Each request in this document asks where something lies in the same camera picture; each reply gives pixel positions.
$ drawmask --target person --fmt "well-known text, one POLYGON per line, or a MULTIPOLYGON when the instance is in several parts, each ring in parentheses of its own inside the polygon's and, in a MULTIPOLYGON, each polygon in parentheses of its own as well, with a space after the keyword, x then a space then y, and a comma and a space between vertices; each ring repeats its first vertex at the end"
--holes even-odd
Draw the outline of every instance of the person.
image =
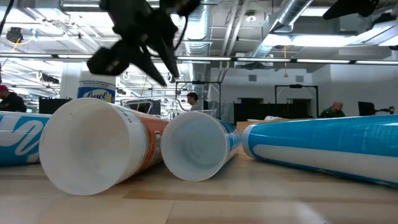
POLYGON ((187 94, 187 101, 190 105, 192 105, 191 111, 201 110, 200 105, 198 104, 198 99, 198 95, 194 92, 187 94))
POLYGON ((26 105, 24 99, 17 93, 10 92, 5 85, 0 85, 0 111, 8 112, 24 112, 26 113, 26 105))
POLYGON ((346 115, 343 112, 343 103, 334 102, 331 107, 322 111, 321 118, 344 118, 346 115))

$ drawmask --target green shirt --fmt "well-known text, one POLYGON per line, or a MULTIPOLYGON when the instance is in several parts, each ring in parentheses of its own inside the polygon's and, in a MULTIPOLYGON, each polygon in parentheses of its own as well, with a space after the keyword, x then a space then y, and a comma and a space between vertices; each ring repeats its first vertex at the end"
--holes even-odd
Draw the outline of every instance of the green shirt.
POLYGON ((331 108, 328 108, 321 113, 321 118, 344 118, 346 115, 342 111, 334 112, 331 108))

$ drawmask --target black monitor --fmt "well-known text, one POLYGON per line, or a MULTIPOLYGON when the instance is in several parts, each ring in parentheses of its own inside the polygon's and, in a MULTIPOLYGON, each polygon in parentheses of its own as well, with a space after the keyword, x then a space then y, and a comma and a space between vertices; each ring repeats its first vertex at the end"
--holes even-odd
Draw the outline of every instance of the black monitor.
POLYGON ((371 115, 375 115, 375 113, 376 113, 373 103, 358 102, 358 109, 359 109, 360 116, 371 116, 371 115))

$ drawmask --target ceiling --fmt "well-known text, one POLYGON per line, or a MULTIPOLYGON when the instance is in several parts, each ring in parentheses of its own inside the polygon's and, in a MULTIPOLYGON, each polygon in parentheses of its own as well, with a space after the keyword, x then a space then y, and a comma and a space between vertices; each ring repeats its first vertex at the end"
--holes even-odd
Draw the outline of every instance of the ceiling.
MULTIPOLYGON (((149 1, 151 5, 158 2, 149 1)), ((235 18, 231 18, 231 9, 236 1, 206 1, 210 9, 209 30, 205 40, 196 40, 209 45, 208 55, 219 56, 224 38, 227 32, 228 21, 235 19, 234 28, 237 25, 238 17, 241 13, 242 6, 238 7, 238 13, 235 18)), ((322 14, 330 7, 334 0, 314 0, 310 7, 297 19, 294 23, 292 33, 289 35, 302 34, 320 34, 320 35, 338 35, 345 31, 351 35, 360 34, 369 28, 371 21, 374 19, 362 18, 358 15, 351 15, 341 19, 333 19, 324 21, 322 14)), ((92 4, 93 1, 67 1, 64 4, 92 4)), ((264 40, 262 27, 266 17, 272 15, 280 9, 281 0, 274 1, 249 1, 246 12, 252 11, 256 20, 253 22, 246 21, 247 16, 243 16, 240 24, 236 41, 231 49, 231 55, 236 53, 252 52, 264 40)), ((396 0, 380 0, 379 8, 394 8, 397 4, 396 0)), ((0 7, 0 17, 3 16, 6 5, 0 7)), ((180 35, 184 18, 172 15, 173 22, 179 27, 180 35)), ((0 39, 0 51, 2 53, 12 52, 19 54, 93 54, 100 46, 110 47, 119 39, 114 34, 113 22, 105 12, 99 12, 93 7, 56 7, 46 6, 36 9, 21 9, 15 7, 7 18, 0 39), (24 40, 22 44, 15 45, 9 42, 5 36, 11 27, 22 28, 24 40)), ((183 44, 176 51, 177 55, 186 55, 186 45, 192 43, 185 39, 183 44)), ((379 47, 377 45, 360 46, 360 47, 306 47, 289 45, 286 47, 274 46, 270 51, 272 57, 288 57, 288 58, 358 58, 358 59, 384 59, 391 54, 388 47, 379 47)), ((24 85, 24 86, 47 86, 38 79, 39 73, 45 73, 62 81, 63 62, 62 61, 40 61, 40 60, 22 60, 18 58, 0 58, 3 65, 2 79, 3 83, 8 85, 24 85)), ((167 76, 168 70, 164 64, 157 63, 157 68, 162 74, 167 76)), ((211 63, 212 67, 219 67, 219 63, 211 63)), ((283 63, 275 63, 267 68, 278 70, 283 68, 283 63)), ((180 63, 178 65, 182 74, 181 81, 192 80, 192 64, 180 63)), ((289 68, 307 69, 307 72, 313 72, 318 66, 312 64, 292 64, 289 68)), ((120 84, 129 88, 158 88, 159 86, 141 71, 131 66, 127 72, 128 78, 121 78, 120 84)), ((174 85, 169 85, 170 89, 174 89, 174 85)), ((54 85, 53 88, 24 88, 18 90, 27 95, 47 95, 56 96, 59 92, 59 86, 54 85)), ((150 95, 149 91, 138 91, 132 93, 133 96, 150 95)))

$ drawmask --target ventilation duct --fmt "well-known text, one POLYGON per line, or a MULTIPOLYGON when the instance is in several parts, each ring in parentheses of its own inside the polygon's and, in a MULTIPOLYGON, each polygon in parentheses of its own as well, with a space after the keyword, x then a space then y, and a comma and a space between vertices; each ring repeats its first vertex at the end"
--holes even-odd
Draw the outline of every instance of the ventilation duct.
MULTIPOLYGON (((263 41, 256 48, 255 51, 250 53, 250 57, 263 58, 266 57, 274 46, 266 44, 267 35, 271 32, 289 33, 293 31, 293 23, 300 17, 313 0, 284 0, 280 10, 270 16, 267 16, 262 27, 263 41)), ((238 66, 239 68, 255 69, 264 68, 267 64, 262 63, 249 63, 246 65, 238 66)))
MULTIPOLYGON (((197 40, 197 42, 185 43, 187 55, 209 55, 210 46, 207 43, 199 42, 208 37, 209 15, 209 6, 207 5, 200 5, 190 14, 185 38, 188 40, 197 40)), ((191 81, 208 81, 210 79, 210 65, 206 63, 193 63, 192 67, 193 76, 191 81)), ((207 85, 193 85, 193 90, 198 94, 202 94, 202 90, 206 90, 207 88, 207 85)))

